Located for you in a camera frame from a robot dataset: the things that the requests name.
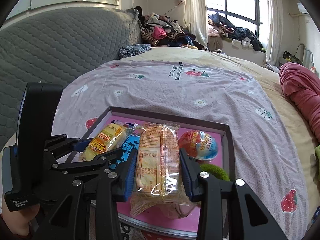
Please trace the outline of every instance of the cable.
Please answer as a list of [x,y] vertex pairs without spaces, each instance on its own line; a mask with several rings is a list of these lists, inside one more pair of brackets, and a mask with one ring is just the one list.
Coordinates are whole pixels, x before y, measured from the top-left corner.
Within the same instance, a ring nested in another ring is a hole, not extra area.
[[299,49],[300,45],[303,45],[303,48],[306,49],[306,46],[305,46],[303,43],[300,43],[300,44],[298,45],[298,47],[297,47],[297,52],[296,52],[296,54],[294,54],[294,57],[297,55],[298,49]]
[[299,47],[300,47],[301,45],[303,45],[304,50],[306,50],[306,51],[309,51],[309,52],[310,52],[310,55],[311,55],[311,59],[310,59],[310,61],[311,61],[312,66],[314,67],[314,66],[315,66],[315,64],[313,63],[313,53],[312,53],[312,51],[311,51],[310,49],[307,49],[307,48],[306,48],[306,46],[305,46],[303,43],[300,43],[300,44],[298,45],[298,47],[297,47],[297,52],[294,54],[294,57],[297,55],[297,53],[298,53],[298,49],[299,49]]
[[178,3],[175,7],[173,7],[172,9],[170,9],[169,11],[167,11],[166,13],[164,13],[163,15],[166,15],[168,12],[173,11],[179,4],[182,4],[182,2],[183,2],[183,0],[182,0],[180,3]]
[[298,34],[299,34],[298,40],[301,41],[301,39],[300,39],[300,16],[298,17]]

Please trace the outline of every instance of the pile of clothes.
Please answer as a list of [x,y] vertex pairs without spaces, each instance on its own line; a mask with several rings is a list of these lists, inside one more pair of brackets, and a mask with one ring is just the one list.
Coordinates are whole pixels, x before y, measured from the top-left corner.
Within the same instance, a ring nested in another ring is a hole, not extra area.
[[257,36],[247,28],[236,27],[227,18],[219,13],[208,16],[208,48],[209,50],[222,49],[222,39],[233,39],[237,47],[252,47],[255,51],[265,52]]
[[195,41],[196,36],[187,29],[183,29],[177,20],[170,17],[152,13],[142,16],[140,6],[135,8],[139,11],[140,34],[145,44],[156,46],[188,47],[190,49],[206,49]]

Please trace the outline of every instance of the wafer biscuit package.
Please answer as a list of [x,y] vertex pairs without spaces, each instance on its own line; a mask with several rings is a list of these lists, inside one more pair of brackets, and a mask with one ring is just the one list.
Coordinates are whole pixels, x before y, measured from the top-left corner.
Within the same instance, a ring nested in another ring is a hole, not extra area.
[[133,131],[134,129],[129,128],[127,124],[120,121],[108,124],[81,153],[80,160],[91,161],[95,155],[121,147],[122,143]]
[[140,136],[131,198],[132,216],[164,202],[188,204],[181,200],[183,183],[180,172],[178,126],[147,122]]

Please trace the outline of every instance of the window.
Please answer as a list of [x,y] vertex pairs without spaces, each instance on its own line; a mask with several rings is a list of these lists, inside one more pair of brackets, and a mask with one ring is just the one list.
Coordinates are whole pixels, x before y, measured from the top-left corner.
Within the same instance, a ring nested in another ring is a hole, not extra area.
[[236,27],[248,28],[259,37],[259,0],[207,0],[208,15],[219,13]]

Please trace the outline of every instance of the green fuzzy toy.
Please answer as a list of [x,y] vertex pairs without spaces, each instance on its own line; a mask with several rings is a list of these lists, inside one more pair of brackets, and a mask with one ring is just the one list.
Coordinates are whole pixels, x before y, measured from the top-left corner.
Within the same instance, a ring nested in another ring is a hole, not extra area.
[[206,171],[207,173],[212,174],[217,179],[222,179],[225,181],[230,181],[228,174],[224,171],[224,169],[213,165],[213,164],[201,164],[200,165],[202,171]]

